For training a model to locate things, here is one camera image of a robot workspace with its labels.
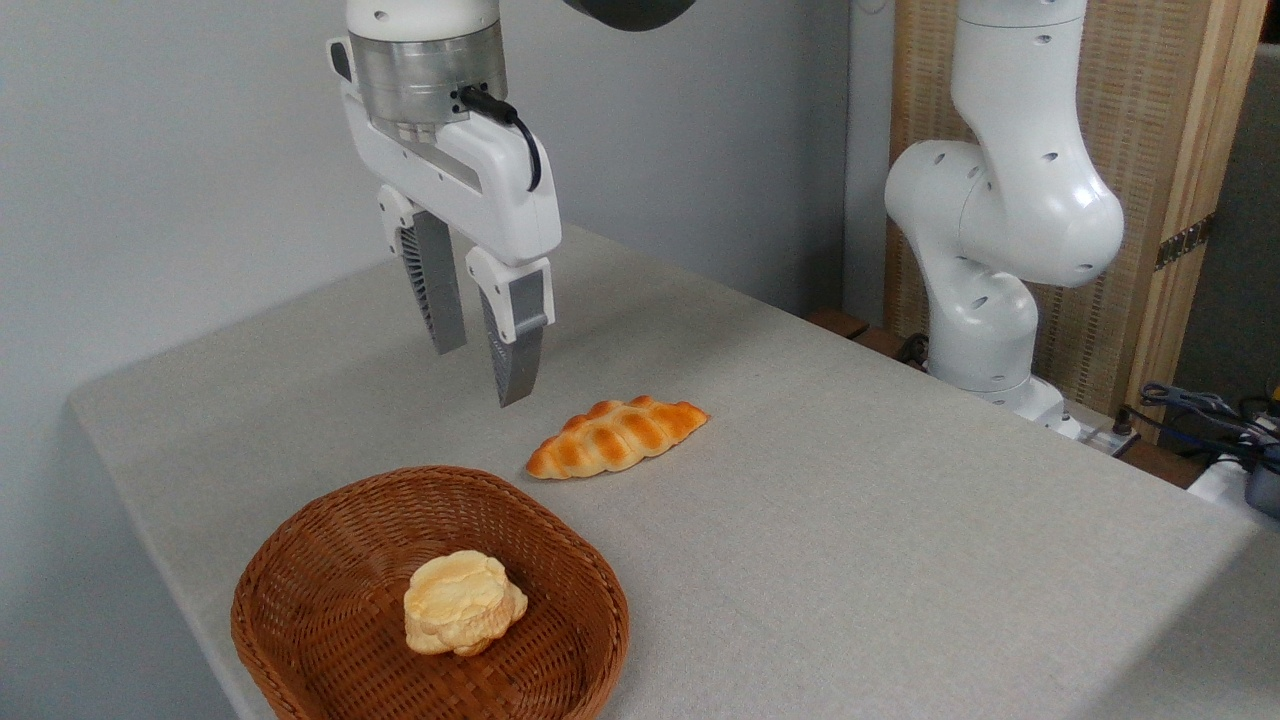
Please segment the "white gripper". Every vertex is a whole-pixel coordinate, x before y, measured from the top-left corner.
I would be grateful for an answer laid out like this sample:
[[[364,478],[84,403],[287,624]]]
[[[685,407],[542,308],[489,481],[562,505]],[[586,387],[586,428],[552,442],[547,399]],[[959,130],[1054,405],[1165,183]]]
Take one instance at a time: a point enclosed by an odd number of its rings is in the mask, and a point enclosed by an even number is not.
[[[540,259],[563,237],[550,163],[541,160],[530,191],[527,140],[477,113],[421,141],[406,138],[369,115],[356,76],[349,68],[338,79],[348,126],[360,159],[384,183],[384,234],[440,355],[467,342],[448,225],[484,247],[465,261],[480,291],[498,401],[508,407],[532,392],[544,329],[554,323],[550,264]]]

